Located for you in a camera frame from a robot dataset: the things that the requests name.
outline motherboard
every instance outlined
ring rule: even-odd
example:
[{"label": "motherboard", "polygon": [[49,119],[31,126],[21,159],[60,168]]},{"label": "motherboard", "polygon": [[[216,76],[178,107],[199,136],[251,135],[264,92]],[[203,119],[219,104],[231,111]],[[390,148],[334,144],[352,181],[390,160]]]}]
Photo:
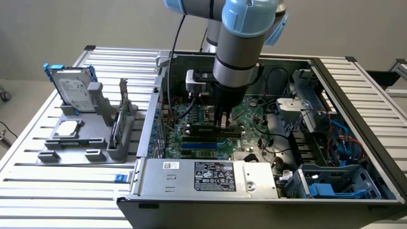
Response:
[{"label": "motherboard", "polygon": [[[230,126],[226,131],[212,132],[214,106],[194,106],[190,114],[178,123],[167,122],[166,158],[172,159],[219,159],[243,160],[250,154],[268,161],[271,155],[264,153],[270,137],[256,128],[268,133],[267,107],[264,99],[246,97],[243,103],[231,113]],[[179,113],[188,108],[187,103],[175,103],[174,110]]]}]

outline gray floor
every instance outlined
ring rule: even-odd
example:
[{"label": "gray floor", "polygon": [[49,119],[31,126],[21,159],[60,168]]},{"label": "gray floor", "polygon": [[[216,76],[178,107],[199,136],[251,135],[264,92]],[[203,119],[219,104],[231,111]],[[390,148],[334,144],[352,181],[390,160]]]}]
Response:
[{"label": "gray floor", "polygon": [[[53,85],[49,81],[31,80],[3,80],[0,85],[12,94],[8,102],[0,102],[0,121],[3,121],[9,129],[20,135],[45,99],[53,91]],[[12,134],[5,134],[11,142],[15,141]],[[0,147],[0,158],[3,158],[7,150]]]}]

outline power supply label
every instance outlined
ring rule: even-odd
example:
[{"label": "power supply label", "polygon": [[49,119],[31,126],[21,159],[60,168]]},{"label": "power supply label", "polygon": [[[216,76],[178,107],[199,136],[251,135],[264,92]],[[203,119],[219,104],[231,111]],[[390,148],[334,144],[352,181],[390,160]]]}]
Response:
[{"label": "power supply label", "polygon": [[231,162],[195,162],[196,191],[235,192],[236,181],[234,163]]}]

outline white wall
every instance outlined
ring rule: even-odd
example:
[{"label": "white wall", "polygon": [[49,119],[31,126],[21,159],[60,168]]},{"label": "white wall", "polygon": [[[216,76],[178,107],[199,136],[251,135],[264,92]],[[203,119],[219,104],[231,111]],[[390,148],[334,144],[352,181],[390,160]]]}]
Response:
[{"label": "white wall", "polygon": [[[407,58],[406,0],[286,0],[291,18],[263,52],[355,56],[368,69]],[[180,15],[163,0],[0,0],[0,78],[45,80],[88,44],[168,49]],[[187,17],[178,48],[198,50],[206,20]]]}]

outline metal slotted surface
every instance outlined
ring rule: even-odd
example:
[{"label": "metal slotted surface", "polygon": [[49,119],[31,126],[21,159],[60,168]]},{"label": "metal slotted surface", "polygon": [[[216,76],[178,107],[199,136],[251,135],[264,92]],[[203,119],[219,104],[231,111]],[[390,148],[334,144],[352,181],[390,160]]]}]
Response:
[{"label": "metal slotted surface", "polygon": [[[115,202],[115,197],[121,191],[128,190],[129,185],[115,184],[113,178],[116,174],[133,170],[137,142],[156,77],[156,54],[156,51],[107,47],[83,52],[76,65],[95,66],[99,81],[104,84],[104,96],[112,104],[119,104],[120,101],[119,80],[128,79],[129,98],[139,106],[128,162],[92,167],[35,166],[37,151],[43,149],[44,139],[49,137],[61,115],[57,109],[61,101],[53,92],[0,161],[0,228],[132,228]],[[379,103],[368,104],[375,106],[375,109],[370,109],[363,103],[355,104],[360,106],[359,110],[364,111],[367,122],[375,123],[372,128],[378,128],[383,133],[380,138],[387,137],[390,129],[404,134],[399,125],[382,131],[380,124],[388,123],[388,117],[391,123],[399,124],[398,115],[390,109],[384,109],[380,96],[367,87],[367,82],[355,74],[350,63],[343,58],[334,57],[323,61],[330,69],[346,70],[347,73],[339,71],[334,77],[339,82],[343,81],[342,88],[348,97],[354,98],[352,101]],[[360,87],[355,87],[348,81],[359,82]],[[403,150],[398,149],[392,149],[391,153],[396,158],[402,158]],[[383,223],[386,222],[371,224],[366,229],[404,228],[402,224]]]},{"label": "metal slotted surface", "polygon": [[407,176],[406,114],[358,63],[322,59],[360,116]]}]

